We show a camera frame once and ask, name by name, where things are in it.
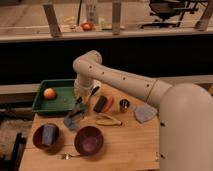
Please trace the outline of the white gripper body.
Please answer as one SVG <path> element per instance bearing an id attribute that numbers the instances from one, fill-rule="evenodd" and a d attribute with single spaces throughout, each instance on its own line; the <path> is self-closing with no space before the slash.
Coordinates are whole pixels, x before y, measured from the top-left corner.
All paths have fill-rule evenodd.
<path id="1" fill-rule="evenodd" d="M 78 80 L 74 81 L 74 94 L 76 98 L 82 97 L 82 99 L 87 99 L 90 97 L 92 90 L 95 87 L 101 87 L 101 83 L 97 80 L 94 80 L 93 83 L 89 86 L 81 84 Z"/>

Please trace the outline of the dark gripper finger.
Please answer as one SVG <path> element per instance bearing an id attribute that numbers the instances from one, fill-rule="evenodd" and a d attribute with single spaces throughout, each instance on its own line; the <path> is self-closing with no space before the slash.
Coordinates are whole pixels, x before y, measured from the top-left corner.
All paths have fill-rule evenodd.
<path id="1" fill-rule="evenodd" d="M 83 99 L 82 97 L 79 97 L 77 100 L 76 100 L 76 106 L 79 106 L 81 103 L 82 103 Z"/>
<path id="2" fill-rule="evenodd" d="M 90 94 L 90 97 L 92 97 L 98 90 L 99 90 L 99 86 L 97 86 L 97 87 L 95 87 L 93 90 L 92 90 L 92 92 L 91 92 L 91 94 Z"/>

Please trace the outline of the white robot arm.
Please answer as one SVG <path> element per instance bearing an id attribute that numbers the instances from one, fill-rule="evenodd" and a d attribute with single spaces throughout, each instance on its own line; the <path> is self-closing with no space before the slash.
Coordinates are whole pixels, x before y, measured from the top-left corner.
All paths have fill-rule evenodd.
<path id="1" fill-rule="evenodd" d="M 213 171 L 213 96 L 207 90 L 108 68 L 95 50 L 77 57 L 73 69 L 80 96 L 98 80 L 158 110 L 160 171 Z"/>

